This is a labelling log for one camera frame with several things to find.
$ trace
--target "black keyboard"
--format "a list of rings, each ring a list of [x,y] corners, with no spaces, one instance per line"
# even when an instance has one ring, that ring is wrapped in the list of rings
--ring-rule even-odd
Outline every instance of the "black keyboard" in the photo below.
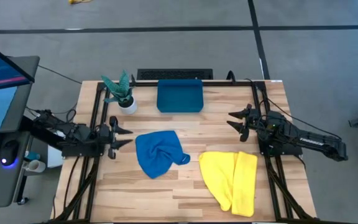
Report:
[[[138,69],[138,80],[200,79],[212,80],[212,69]]]

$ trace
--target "wooden table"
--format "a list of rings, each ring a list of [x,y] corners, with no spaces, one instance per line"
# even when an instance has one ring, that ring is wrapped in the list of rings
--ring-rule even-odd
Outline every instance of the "wooden table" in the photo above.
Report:
[[[83,82],[76,107],[76,123],[89,125],[96,85],[96,81]],[[268,97],[289,113],[283,83],[266,81],[266,86]],[[183,166],[173,164],[165,175],[150,179],[137,162],[134,142],[122,147],[117,153],[116,160],[110,160],[105,153],[99,164],[91,222],[268,222],[275,220],[265,162],[259,154],[255,131],[250,132],[247,142],[240,142],[238,133],[226,124],[226,120],[236,121],[236,118],[227,115],[228,112],[240,111],[247,103],[253,104],[250,87],[205,86],[204,108],[198,114],[161,114],[156,107],[157,87],[136,87],[134,97],[137,100],[138,110],[133,115],[123,115],[116,103],[109,104],[108,118],[112,115],[117,116],[122,128],[134,132],[119,138],[135,139],[140,134],[172,129],[176,131],[183,150],[191,156],[191,162]],[[98,123],[101,110],[102,106],[99,107]],[[230,211],[223,212],[220,209],[201,176],[198,156],[205,151],[244,151],[258,156],[253,217],[232,215]],[[57,215],[62,212],[65,189],[74,160],[75,158],[66,159],[63,164],[55,199]],[[315,217],[316,212],[303,164],[294,156],[282,156],[282,161],[289,191],[305,211]],[[81,166],[82,158],[73,173],[68,202],[77,191]],[[85,214],[87,195],[86,192],[82,200],[80,218]],[[282,217],[285,217],[283,199],[279,190],[278,198]]]

